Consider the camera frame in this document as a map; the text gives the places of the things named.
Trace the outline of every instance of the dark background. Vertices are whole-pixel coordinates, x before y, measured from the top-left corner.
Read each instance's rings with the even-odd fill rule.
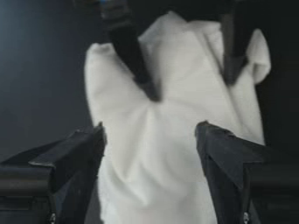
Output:
[[[187,19],[216,19],[220,0],[130,3],[142,32],[170,9]],[[275,21],[266,28],[275,69],[258,95],[267,144],[297,151],[299,35],[287,19],[298,19],[283,14],[279,19],[267,12]],[[99,9],[75,8],[71,0],[0,0],[0,161],[91,125],[83,67],[90,45],[107,41],[103,27]],[[87,223],[98,219],[95,196]]]

